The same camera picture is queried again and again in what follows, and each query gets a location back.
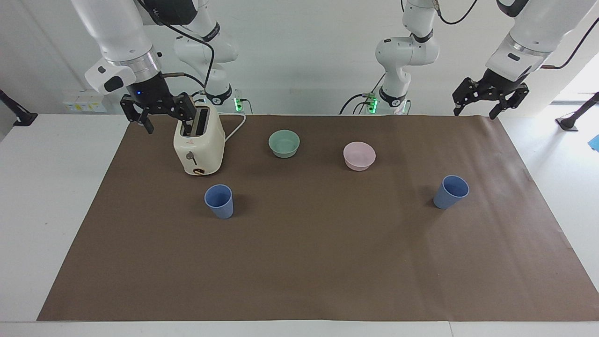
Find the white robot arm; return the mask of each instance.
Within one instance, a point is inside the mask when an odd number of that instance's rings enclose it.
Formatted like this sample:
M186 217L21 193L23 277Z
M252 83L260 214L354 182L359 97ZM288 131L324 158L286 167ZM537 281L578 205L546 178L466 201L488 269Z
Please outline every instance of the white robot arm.
M102 54L85 74L92 87L102 94L126 87L129 94L121 99L121 107L129 121L144 125L148 133L154 130L148 115L170 115L190 130L196 113L193 101L186 93L173 96L169 91L133 1L71 2Z
M383 86L376 92L379 102L376 113L394 114L402 110L412 79L403 67L437 60L439 45L432 31L435 16L432 0L408 0L403 24L412 34L385 39L377 46L376 59L386 75Z
M515 18L514 27L486 63L483 78L464 79L453 93L458 116L467 104L499 101L490 117L517 108L529 93L524 79L537 71L566 34L589 13L596 0L497 0L502 12Z
M205 96L220 112L239 112L236 93L220 65L237 59L237 42L213 19L208 10L208 0L145 0L150 16L172 25L182 25L189 35L205 43L214 50L214 61L210 69L210 81L206 83ZM212 50L205 44L188 37L177 37L174 43L177 57L191 66L200 78L207 78L212 61Z

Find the white table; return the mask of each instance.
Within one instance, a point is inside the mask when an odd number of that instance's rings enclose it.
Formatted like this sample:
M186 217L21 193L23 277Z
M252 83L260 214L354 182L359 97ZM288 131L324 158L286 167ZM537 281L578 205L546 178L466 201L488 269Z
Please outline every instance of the white table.
M598 287L599 153L586 143L599 134L599 109L579 120L581 132L557 131L553 118L570 110L501 121ZM127 125L123 116L41 115L0 143L0 336L599 336L599 322L36 323Z

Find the black cable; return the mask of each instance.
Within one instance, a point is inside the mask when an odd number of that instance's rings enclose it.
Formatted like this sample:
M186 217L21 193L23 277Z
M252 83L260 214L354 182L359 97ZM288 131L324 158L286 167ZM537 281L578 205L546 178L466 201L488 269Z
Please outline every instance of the black cable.
M591 33L591 31L595 28L595 26L597 25L597 22L599 22L599 17L595 19L595 22L593 22L593 24L591 25L591 27L586 31L585 36L583 36L582 39L580 39L580 42L578 42L578 46L576 46L576 48L572 52L572 55L570 55L570 57L567 59L567 61L564 64L562 64L560 66L544 65L544 66L541 67L541 69L560 70L560 69L564 68L566 65L568 65L568 63L570 63L570 61L572 61L572 59L574 58L574 56L576 55L576 53L578 52L578 50L580 49L580 47L582 46L582 44L585 42L586 37L589 36L589 34Z
M379 86L380 82L383 80L383 78L385 77L385 75L386 75L386 73L384 73L384 74L383 74L383 75L382 75L382 76L379 78L379 81L378 81L378 82L377 82L377 83L374 85L374 88L373 88L373 89L370 91L370 93L371 93L371 94L372 94L372 93L373 93L373 92L376 90L376 87L378 87L378 86ZM368 102L368 98L366 97L366 99L364 100L364 103L367 103L367 102ZM362 107L360 108L360 112L358 113L358 115L361 115L361 114L362 114L362 109L363 109L363 108L364 108L364 106L362 106Z
M447 20L445 20L445 18L443 17L443 15L441 14L441 8L439 7L439 9L437 10L437 14L439 15L439 19L441 19L441 21L443 21L443 23L445 23L446 25L457 25L458 23L462 22L464 19L466 19L466 17L470 14L470 12L472 11L472 8L474 8L474 6L476 5L476 3L479 0L474 0L474 2L472 3L472 5L470 6L470 8L468 9L468 11L466 12L466 14L464 14L464 16L462 16L461 19L459 19L458 21L454 21L454 22L449 22Z
M339 115L342 115L342 114L343 114L343 110L345 110L345 108L347 107L347 105L348 105L348 104L349 104L351 101L355 100L355 99L356 99L356 98L358 98L358 97L362 97L362 94L354 95L354 96L352 96L352 97L351 97L349 100L347 100L347 102L345 102L345 104L343 104L343 107L341 108L341 111L339 111Z
M202 88L206 88L206 86L208 85L208 79L210 79L210 73L212 72L212 65L214 64L214 48L212 48L211 45L209 45L208 43L206 43L205 41L200 40L199 38L195 38L183 31L180 31L179 29L165 23L164 21L162 21L158 16L155 16L147 7L146 4L142 1L142 0L137 0L137 3L139 3L140 6L142 6L146 12L148 12L148 14L150 14L150 16L152 16L155 20L157 20L158 22L160 22L161 24L163 24L164 26L170 28L170 30L173 30L181 35L183 35L186 38L189 38L191 40L196 41L197 43L203 44L206 47L208 47L210 49L211 52L211 56L210 56L210 64L208 65L208 73L206 74L206 79L204 80L204 83L200 84L202 85Z
M365 106L366 104L368 104L368 103L366 103L366 102L360 102L360 103L356 104L356 107L355 107L355 108L353 108L352 115L355 115L355 114L356 114L356 110L358 109L358 107L359 107L359 106L362 106L362 107L363 107L363 106Z
M252 115L254 114L254 109L252 108L252 102L250 102L250 100L248 100L247 98L242 98L239 100L239 102L248 102L250 104L250 113Z
M2 89L0 89L0 102L4 103L16 116L17 120L13 123L15 127L28 127L37 118L37 113L32 113L14 99L10 98Z
M198 80L196 77L191 76L190 74L187 74L187 73L166 73L166 74L162 74L162 76L166 79L168 79L170 77L188 77L188 78L198 82L201 87L204 87L204 84L200 80Z

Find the plastic cup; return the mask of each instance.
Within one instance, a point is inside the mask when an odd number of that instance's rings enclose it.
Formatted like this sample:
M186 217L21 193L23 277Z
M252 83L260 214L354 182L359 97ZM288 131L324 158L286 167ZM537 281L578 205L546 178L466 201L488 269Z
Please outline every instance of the plastic cup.
M290 130L278 130L270 135L268 145L279 158L293 157L300 146L300 137Z
M227 185L214 185L204 194L204 202L220 219L233 215L233 192Z
M364 171L374 163L376 152L372 146L363 142L349 143L343 149L343 158L347 167L354 171Z
M433 202L440 209L448 209L456 202L466 198L470 192L470 186L466 180L458 176L446 176L435 195Z

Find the blue object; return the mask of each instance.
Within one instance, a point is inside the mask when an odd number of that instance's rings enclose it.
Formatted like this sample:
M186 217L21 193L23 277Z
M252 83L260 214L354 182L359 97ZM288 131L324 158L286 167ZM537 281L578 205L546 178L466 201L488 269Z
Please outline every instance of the blue object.
M590 142L589 145L591 145L591 149L599 152L599 135L597 135L595 138L593 138Z
M204 194L204 202L220 219L233 215L233 192L227 185L214 185Z
M443 178L433 202L440 209L448 209L465 198L469 192L470 187L466 180L458 176L446 176Z

